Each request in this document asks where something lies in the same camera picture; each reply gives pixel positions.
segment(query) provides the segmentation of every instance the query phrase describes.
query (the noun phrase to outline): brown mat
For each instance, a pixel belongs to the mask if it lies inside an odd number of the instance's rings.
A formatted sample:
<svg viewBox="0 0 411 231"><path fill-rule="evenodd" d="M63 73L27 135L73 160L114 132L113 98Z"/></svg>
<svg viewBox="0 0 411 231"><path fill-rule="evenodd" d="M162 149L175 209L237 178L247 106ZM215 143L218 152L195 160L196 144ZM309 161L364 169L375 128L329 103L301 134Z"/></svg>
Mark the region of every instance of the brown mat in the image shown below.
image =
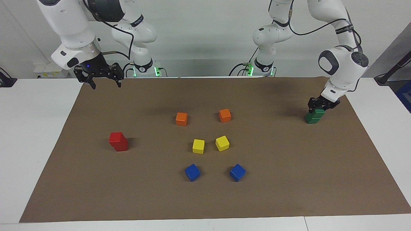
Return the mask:
<svg viewBox="0 0 411 231"><path fill-rule="evenodd" d="M82 87L20 222L411 213L346 97L304 116L325 78L132 79ZM229 108L233 120L220 123ZM187 127L174 123L187 112ZM130 150L116 153L111 132ZM226 135L231 147L214 145ZM205 154L191 153L194 139ZM201 177L189 182L195 163ZM237 163L247 174L234 182Z"/></svg>

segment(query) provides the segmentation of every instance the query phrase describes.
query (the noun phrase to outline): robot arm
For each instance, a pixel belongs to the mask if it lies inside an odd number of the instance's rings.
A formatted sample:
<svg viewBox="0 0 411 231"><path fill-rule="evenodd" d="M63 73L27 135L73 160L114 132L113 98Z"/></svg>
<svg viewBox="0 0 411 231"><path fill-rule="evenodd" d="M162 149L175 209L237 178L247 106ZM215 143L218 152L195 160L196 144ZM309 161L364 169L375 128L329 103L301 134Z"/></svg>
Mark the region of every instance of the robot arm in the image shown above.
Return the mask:
<svg viewBox="0 0 411 231"><path fill-rule="evenodd" d="M118 22L115 25L116 29L112 28L111 34L124 47L128 49L131 47L130 58L140 74L155 73L155 69L152 68L154 61L144 44L154 42L157 39L157 32L144 20L136 0L84 0L83 2L98 21Z"/></svg>
<svg viewBox="0 0 411 231"><path fill-rule="evenodd" d="M62 41L52 54L52 59L64 69L74 67L74 73L80 82L86 82L95 89L94 77L113 79L118 87L121 87L124 79L124 72L119 64L108 65L103 57L95 34L88 27L88 20L81 7L83 3L98 21L120 21L117 27L137 38L133 42L130 56L140 72L148 73L149 67L153 66L153 60L143 43L155 41L157 33L151 25L144 22L143 15L136 10L135 0L37 0L37 3ZM116 41L129 48L132 37L114 30L112 34Z"/></svg>
<svg viewBox="0 0 411 231"><path fill-rule="evenodd" d="M310 14L317 20L332 23L339 46L323 51L319 56L320 68L330 79L320 97L311 98L309 111L332 109L339 98L353 89L368 68L368 58L354 36L355 30L349 14L340 0L307 0Z"/></svg>
<svg viewBox="0 0 411 231"><path fill-rule="evenodd" d="M294 0L272 0L270 16L271 25L263 26L253 35L259 47L253 61L256 75L270 76L275 56L273 45L285 41L293 35L290 25ZM368 67L368 58L362 53L356 37L354 26L341 0L307 0L312 17L334 26L339 45L323 51L318 59L320 68L329 75L320 97L311 98L309 111L315 109L332 109L339 104L339 98L354 88L358 79Z"/></svg>
<svg viewBox="0 0 411 231"><path fill-rule="evenodd" d="M257 29L253 41L259 47L257 57L252 61L254 75L271 75L276 54L275 43L283 42L293 36L289 27L293 0L271 1L269 13L273 23Z"/></svg>
<svg viewBox="0 0 411 231"><path fill-rule="evenodd" d="M131 48L133 65L138 70L139 75L155 74L154 61L145 44L154 42L157 39L157 32L151 24L144 20L141 12L137 10L136 1L126 0L121 3L122 8L126 11L123 20L118 23L116 28L134 35ZM129 48L131 36L116 29L112 29L111 34L117 42Z"/></svg>

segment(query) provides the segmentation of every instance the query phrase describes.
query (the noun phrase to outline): red block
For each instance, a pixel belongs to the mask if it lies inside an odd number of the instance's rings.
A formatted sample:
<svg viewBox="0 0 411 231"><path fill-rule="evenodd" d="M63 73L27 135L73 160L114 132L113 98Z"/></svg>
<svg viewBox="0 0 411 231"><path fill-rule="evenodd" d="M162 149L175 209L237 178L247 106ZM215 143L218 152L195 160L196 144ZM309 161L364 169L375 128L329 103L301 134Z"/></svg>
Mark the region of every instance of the red block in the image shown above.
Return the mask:
<svg viewBox="0 0 411 231"><path fill-rule="evenodd" d="M109 143L118 152L124 152L128 150L128 142L121 132L113 132L110 134Z"/></svg>

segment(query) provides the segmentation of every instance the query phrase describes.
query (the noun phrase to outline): wooden block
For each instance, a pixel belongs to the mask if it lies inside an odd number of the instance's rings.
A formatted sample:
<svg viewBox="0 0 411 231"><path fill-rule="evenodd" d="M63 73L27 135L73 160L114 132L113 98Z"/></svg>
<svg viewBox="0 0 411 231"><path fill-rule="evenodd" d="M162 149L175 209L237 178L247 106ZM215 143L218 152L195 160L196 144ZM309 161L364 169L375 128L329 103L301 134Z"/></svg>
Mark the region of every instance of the wooden block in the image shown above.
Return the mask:
<svg viewBox="0 0 411 231"><path fill-rule="evenodd" d="M206 141L195 139L193 142L193 153L204 154L205 145L206 145Z"/></svg>
<svg viewBox="0 0 411 231"><path fill-rule="evenodd" d="M177 116L175 117L175 123L178 126L187 126L187 119L188 119L187 113L179 112L177 113Z"/></svg>
<svg viewBox="0 0 411 231"><path fill-rule="evenodd" d="M124 152L128 150L128 141L121 132L111 133L109 143L117 152Z"/></svg>
<svg viewBox="0 0 411 231"><path fill-rule="evenodd" d="M219 117L220 117L220 121L222 123L231 121L230 110L228 110L228 109L220 110Z"/></svg>
<svg viewBox="0 0 411 231"><path fill-rule="evenodd" d="M215 140L215 145L217 146L218 150L222 152L230 147L230 142L226 136L222 136Z"/></svg>
<svg viewBox="0 0 411 231"><path fill-rule="evenodd" d="M305 121L307 124L316 124L324 116L326 112L323 109L315 109L312 113L307 113Z"/></svg>
<svg viewBox="0 0 411 231"><path fill-rule="evenodd" d="M188 168L184 170L184 172L191 182L195 181L201 175L200 170L195 164L190 165Z"/></svg>
<svg viewBox="0 0 411 231"><path fill-rule="evenodd" d="M246 170L239 164L237 164L231 171L230 176L236 181L239 182L241 178L245 175Z"/></svg>

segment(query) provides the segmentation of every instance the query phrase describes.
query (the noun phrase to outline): orange block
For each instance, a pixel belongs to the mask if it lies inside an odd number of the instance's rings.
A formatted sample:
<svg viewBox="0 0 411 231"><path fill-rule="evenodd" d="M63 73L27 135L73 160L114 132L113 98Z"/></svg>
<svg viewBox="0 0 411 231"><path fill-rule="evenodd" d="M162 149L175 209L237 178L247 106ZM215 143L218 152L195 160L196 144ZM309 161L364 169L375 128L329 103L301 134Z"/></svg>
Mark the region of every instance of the orange block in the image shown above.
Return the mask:
<svg viewBox="0 0 411 231"><path fill-rule="evenodd" d="M231 121L231 113L230 113L230 110L228 110L228 109L220 110L219 117L220 117L220 121L221 121L222 123Z"/></svg>
<svg viewBox="0 0 411 231"><path fill-rule="evenodd" d="M187 113L179 112L177 113L177 116L175 118L175 123L178 126L187 126L187 119L188 119Z"/></svg>

